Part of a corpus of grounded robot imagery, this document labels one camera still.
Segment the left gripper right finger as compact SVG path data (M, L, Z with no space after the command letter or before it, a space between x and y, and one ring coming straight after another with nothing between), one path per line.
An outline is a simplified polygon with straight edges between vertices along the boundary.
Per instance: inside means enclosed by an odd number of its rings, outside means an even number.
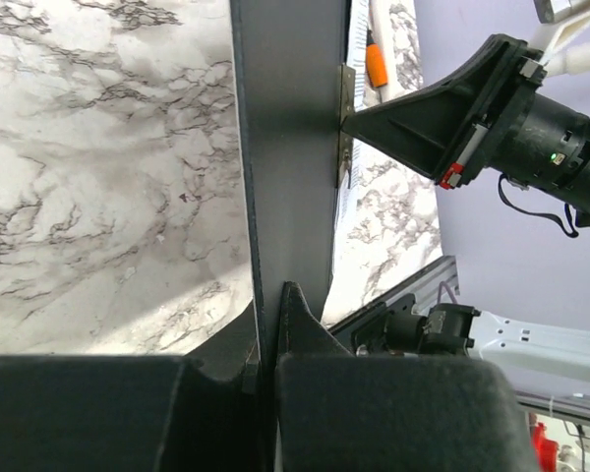
M303 289L293 281L287 281L281 293L277 354L277 367L354 360L354 355L315 318Z

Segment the printed paper sheet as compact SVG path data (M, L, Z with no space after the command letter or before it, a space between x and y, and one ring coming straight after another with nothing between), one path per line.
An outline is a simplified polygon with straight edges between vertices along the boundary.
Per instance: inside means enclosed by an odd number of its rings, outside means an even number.
M366 0L353 1L349 9L347 35L347 64L355 71L354 113L364 107L366 89L366 38L369 30L370 3ZM347 179L337 189L334 214L334 237L331 266L331 284L324 304L322 323L330 326L341 320L346 312L343 310L345 292L341 284L347 280L346 249L348 235L352 231L357 211L357 184L359 179L359 157L361 143L353 139L353 161L351 188L347 188Z

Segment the grey black file folder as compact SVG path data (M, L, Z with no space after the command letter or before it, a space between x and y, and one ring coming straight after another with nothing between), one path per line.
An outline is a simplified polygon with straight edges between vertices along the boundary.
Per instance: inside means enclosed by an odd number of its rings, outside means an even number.
M254 304L264 362L282 286L315 313L329 289L345 1L230 5Z

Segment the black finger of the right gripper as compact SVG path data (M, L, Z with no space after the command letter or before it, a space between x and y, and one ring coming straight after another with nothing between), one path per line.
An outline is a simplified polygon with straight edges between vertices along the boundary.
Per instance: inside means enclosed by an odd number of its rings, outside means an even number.
M527 43L493 34L438 82L350 115L343 131L451 190L488 165L523 108Z

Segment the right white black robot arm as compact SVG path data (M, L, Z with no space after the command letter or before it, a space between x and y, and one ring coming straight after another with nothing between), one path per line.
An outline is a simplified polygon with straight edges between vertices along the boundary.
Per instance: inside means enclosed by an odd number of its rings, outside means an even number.
M341 129L446 190L495 169L501 183L561 201L556 224L575 238L590 227L590 118L538 93L546 76L540 59L525 41L494 34L449 76L353 113ZM393 320L386 343L590 383L590 331L469 306L437 304L424 317Z

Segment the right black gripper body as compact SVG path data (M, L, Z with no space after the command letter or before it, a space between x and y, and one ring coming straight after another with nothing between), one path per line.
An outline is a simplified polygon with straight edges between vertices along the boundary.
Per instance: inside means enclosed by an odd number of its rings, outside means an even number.
M486 169L522 189L564 204L569 221L590 221L590 118L537 92L547 75L543 53L524 41L487 41L438 81L457 117L438 167L452 190Z

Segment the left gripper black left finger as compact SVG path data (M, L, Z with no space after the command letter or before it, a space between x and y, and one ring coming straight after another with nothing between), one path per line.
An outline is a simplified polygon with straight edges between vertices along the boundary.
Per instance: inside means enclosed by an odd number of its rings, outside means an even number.
M251 364L258 369L255 309L252 302L229 324L185 356L185 385L202 393L240 393Z

